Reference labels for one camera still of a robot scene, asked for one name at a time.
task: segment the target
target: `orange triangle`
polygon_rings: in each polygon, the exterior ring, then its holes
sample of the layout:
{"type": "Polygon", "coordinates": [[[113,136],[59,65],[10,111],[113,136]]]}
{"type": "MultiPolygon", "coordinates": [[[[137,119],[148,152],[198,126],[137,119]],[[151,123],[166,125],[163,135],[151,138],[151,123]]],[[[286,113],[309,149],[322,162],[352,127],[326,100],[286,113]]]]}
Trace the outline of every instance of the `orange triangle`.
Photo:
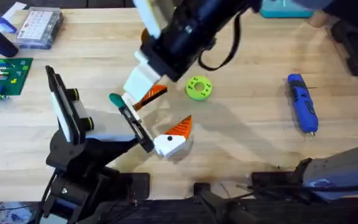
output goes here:
{"type": "Polygon", "coordinates": [[[140,100],[137,104],[134,105],[134,108],[136,111],[142,109],[147,103],[150,103],[151,101],[155,100],[162,94],[167,92],[167,86],[166,85],[154,85],[149,92],[143,97],[142,100],[140,100]]]}
{"type": "Polygon", "coordinates": [[[191,133],[191,115],[181,121],[178,125],[168,130],[165,134],[184,136],[187,139],[191,133]]]}

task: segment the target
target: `screw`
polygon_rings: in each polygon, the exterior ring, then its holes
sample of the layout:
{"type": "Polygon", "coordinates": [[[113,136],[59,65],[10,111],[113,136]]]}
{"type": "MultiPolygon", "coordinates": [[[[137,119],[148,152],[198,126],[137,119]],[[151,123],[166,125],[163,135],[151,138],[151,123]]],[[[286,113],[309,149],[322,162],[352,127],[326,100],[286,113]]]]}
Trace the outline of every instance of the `screw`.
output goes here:
{"type": "Polygon", "coordinates": [[[186,28],[185,28],[185,31],[188,33],[188,34],[191,34],[193,32],[193,28],[191,28],[190,25],[187,25],[186,28]]]}

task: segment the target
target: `plastic storage box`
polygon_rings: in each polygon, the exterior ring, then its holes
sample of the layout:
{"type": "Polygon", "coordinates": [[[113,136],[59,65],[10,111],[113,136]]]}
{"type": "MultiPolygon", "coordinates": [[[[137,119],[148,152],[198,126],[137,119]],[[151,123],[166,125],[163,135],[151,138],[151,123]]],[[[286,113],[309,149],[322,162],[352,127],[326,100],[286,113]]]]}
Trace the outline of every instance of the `plastic storage box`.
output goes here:
{"type": "Polygon", "coordinates": [[[265,18],[307,18],[313,15],[313,10],[292,0],[263,0],[260,13],[265,18]]]}
{"type": "Polygon", "coordinates": [[[63,23],[59,8],[30,7],[14,43],[21,49],[50,49],[63,23]]]}

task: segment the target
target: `wooden table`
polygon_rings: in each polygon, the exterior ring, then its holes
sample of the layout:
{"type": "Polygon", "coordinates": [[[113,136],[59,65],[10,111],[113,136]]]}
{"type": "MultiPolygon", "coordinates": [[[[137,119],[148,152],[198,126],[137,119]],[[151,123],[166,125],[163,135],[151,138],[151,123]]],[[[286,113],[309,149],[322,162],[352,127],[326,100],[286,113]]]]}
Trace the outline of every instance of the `wooden table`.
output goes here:
{"type": "MultiPolygon", "coordinates": [[[[52,173],[45,165],[57,130],[44,67],[78,88],[87,108],[111,113],[106,99],[138,64],[133,56],[144,28],[135,9],[63,10],[65,22],[52,50],[21,50],[34,61],[21,96],[0,102],[0,200],[40,200],[52,173]]],[[[18,12],[19,24],[26,12],[18,12]]],[[[169,91],[142,109],[154,135],[193,115],[193,144],[170,160],[135,147],[110,164],[123,172],[149,172],[150,198],[185,198],[196,181],[213,183],[227,197],[243,193],[253,171],[291,170],[306,157],[326,157],[358,146],[358,78],[350,76],[324,29],[303,19],[242,18],[234,60],[217,72],[194,65],[169,91]],[[303,75],[319,117],[315,137],[300,133],[285,84],[303,75]],[[187,79],[205,75],[211,98],[197,102],[184,92],[187,79]]],[[[204,60],[219,64],[229,52],[232,26],[217,36],[204,60]]]]}

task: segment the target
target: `green gear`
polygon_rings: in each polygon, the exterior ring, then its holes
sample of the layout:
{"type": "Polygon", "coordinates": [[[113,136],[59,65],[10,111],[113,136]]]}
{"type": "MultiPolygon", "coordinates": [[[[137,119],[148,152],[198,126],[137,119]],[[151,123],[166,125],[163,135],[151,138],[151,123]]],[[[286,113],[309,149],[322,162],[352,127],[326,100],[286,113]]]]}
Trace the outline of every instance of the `green gear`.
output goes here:
{"type": "Polygon", "coordinates": [[[212,93],[212,83],[206,77],[193,77],[187,81],[186,93],[193,100],[205,100],[212,93]]]}

